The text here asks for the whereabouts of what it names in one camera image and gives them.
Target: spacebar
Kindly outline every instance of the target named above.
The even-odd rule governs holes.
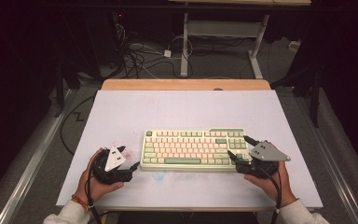
[[[165,159],[166,164],[201,164],[200,159],[175,159],[167,158]]]

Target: bracelet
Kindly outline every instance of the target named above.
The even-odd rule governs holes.
[[[77,196],[75,196],[75,194],[72,195],[72,201],[74,201],[75,203],[80,204],[84,208],[85,212],[88,212],[90,210],[90,208],[94,206],[94,204],[92,206],[86,205]]]

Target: table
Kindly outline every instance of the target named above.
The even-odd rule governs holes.
[[[173,2],[209,3],[209,4],[236,4],[236,5],[263,5],[263,6],[309,6],[310,0],[170,0]],[[188,36],[189,35],[212,35],[255,37],[255,47],[248,51],[249,60],[255,74],[255,78],[263,78],[257,62],[257,52],[260,49],[264,32],[267,28],[269,15],[264,15],[261,22],[237,22],[237,21],[191,21],[188,13],[185,13],[183,31],[183,51],[181,61],[181,77],[187,77],[188,65]]]
[[[175,91],[166,91],[167,86]],[[186,86],[191,91],[183,91]],[[211,91],[215,88],[224,91]],[[126,146],[123,154],[127,167],[123,165],[123,168],[128,168],[140,159],[145,129],[203,129],[234,124],[245,127],[247,134],[255,139],[272,141],[291,156],[286,166],[295,195],[308,208],[323,206],[276,92],[269,89],[267,81],[209,79],[106,80],[95,98],[57,205],[63,206],[70,199],[78,177],[99,147]],[[237,173],[146,172],[139,168],[133,173],[131,182],[105,195],[97,206],[126,211],[272,210],[275,202],[242,176]]]

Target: mechanical keyboard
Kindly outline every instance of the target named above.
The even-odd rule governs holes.
[[[251,161],[242,128],[210,130],[147,130],[144,134],[143,170],[236,171],[227,151]]]

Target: white sleeve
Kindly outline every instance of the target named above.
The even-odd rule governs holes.
[[[89,220],[90,212],[86,213],[79,203],[69,200],[59,215],[49,215],[43,224],[87,224]]]
[[[280,209],[279,215],[286,224],[328,224],[318,213],[310,213],[300,199]]]

